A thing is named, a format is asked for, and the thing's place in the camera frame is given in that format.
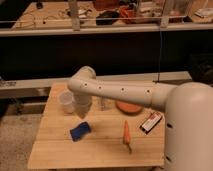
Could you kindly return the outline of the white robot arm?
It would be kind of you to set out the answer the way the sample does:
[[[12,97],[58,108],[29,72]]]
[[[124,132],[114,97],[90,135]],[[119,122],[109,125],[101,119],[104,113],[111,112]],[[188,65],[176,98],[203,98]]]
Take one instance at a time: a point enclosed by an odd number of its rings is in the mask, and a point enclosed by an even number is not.
[[[68,80],[77,103],[93,96],[150,107],[165,114],[163,171],[213,171],[213,87],[199,82],[102,81],[84,66]]]

